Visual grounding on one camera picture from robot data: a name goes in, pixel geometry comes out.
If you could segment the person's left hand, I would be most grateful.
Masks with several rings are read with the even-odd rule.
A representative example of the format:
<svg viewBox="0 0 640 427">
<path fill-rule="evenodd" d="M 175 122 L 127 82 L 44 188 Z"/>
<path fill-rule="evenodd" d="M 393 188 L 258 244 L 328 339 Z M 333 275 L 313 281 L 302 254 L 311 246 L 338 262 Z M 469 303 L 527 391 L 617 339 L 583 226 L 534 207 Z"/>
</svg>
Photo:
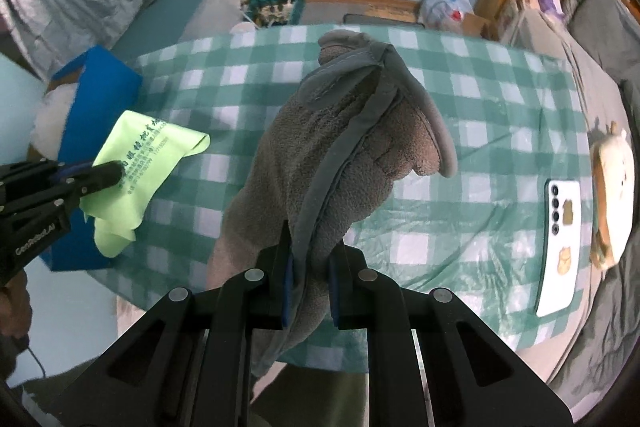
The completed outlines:
<svg viewBox="0 0 640 427">
<path fill-rule="evenodd" d="M 27 274 L 18 272 L 0 291 L 0 331 L 2 336 L 20 339 L 32 326 L 32 305 L 27 290 Z"/>
</svg>

